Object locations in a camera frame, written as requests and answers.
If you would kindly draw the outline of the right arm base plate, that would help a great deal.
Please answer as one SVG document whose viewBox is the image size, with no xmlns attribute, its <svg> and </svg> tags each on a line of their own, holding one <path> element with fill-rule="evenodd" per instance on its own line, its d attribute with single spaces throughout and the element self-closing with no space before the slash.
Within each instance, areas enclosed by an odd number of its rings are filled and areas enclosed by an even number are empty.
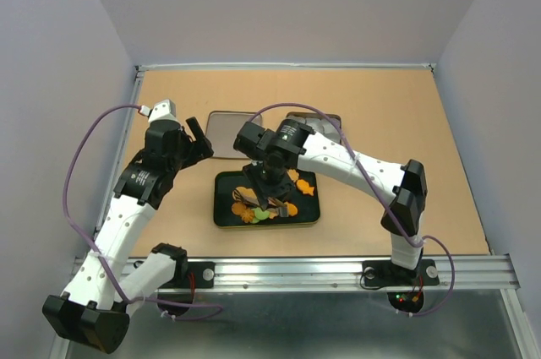
<svg viewBox="0 0 541 359">
<path fill-rule="evenodd" d="M 433 259 L 421 259 L 416 269 L 404 269 L 389 259 L 365 261 L 362 264 L 363 284 L 368 288 L 438 286 L 438 270 Z"/>
</svg>

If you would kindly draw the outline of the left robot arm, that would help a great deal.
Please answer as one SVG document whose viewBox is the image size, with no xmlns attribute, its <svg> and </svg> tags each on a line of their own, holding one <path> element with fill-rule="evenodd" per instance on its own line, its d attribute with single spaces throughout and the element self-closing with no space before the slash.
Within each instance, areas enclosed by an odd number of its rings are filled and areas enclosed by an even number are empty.
<svg viewBox="0 0 541 359">
<path fill-rule="evenodd" d="M 58 336 L 106 354 L 127 334 L 143 301 L 168 284 L 194 285 L 185 249 L 160 243 L 128 277 L 121 273 L 141 232 L 172 189 L 179 171 L 213 155 L 195 117 L 182 126 L 173 117 L 152 117 L 145 146 L 124 169 L 101 231 L 80 272 L 58 296 L 50 295 L 42 313 Z"/>
</svg>

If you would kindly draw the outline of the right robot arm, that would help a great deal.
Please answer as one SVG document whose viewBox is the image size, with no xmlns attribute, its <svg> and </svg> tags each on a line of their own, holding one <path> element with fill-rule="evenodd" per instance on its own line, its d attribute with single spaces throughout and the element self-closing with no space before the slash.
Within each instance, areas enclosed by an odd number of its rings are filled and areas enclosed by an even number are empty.
<svg viewBox="0 0 541 359">
<path fill-rule="evenodd" d="M 418 275 L 424 248 L 419 227 L 428 194 L 422 163 L 377 160 L 291 118 L 275 131 L 246 122 L 233 148 L 250 160 L 243 174 L 262 209 L 289 200 L 295 185 L 290 170 L 320 174 L 377 199 L 384 208 L 380 224 L 391 235 L 391 278 L 408 283 Z"/>
</svg>

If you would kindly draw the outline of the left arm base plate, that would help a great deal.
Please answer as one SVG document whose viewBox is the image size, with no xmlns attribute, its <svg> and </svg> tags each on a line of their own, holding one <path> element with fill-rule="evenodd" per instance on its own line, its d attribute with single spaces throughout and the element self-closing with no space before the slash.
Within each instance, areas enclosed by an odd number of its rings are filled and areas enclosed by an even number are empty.
<svg viewBox="0 0 541 359">
<path fill-rule="evenodd" d="M 163 284 L 166 289 L 212 289 L 216 264 L 213 261 L 188 261 L 183 269 L 176 269 L 173 277 Z"/>
</svg>

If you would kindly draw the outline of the metal tongs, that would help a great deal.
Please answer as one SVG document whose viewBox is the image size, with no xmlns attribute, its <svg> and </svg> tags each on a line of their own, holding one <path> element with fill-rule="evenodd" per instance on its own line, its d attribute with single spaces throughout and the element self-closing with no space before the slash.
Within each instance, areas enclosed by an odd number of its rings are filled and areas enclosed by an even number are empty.
<svg viewBox="0 0 541 359">
<path fill-rule="evenodd" d="M 268 210 L 270 212 L 270 217 L 268 219 L 273 219 L 273 218 L 276 218 L 278 216 L 280 216 L 280 217 L 288 217 L 286 207 L 285 207 L 285 203 L 283 203 L 283 202 L 281 202 L 279 200 L 271 199 L 266 204 L 266 206 L 263 206 L 259 202 L 259 200 L 258 200 L 258 204 L 245 204 L 245 205 L 247 206 L 247 209 L 255 209 L 257 207 L 260 207 L 263 210 Z"/>
</svg>

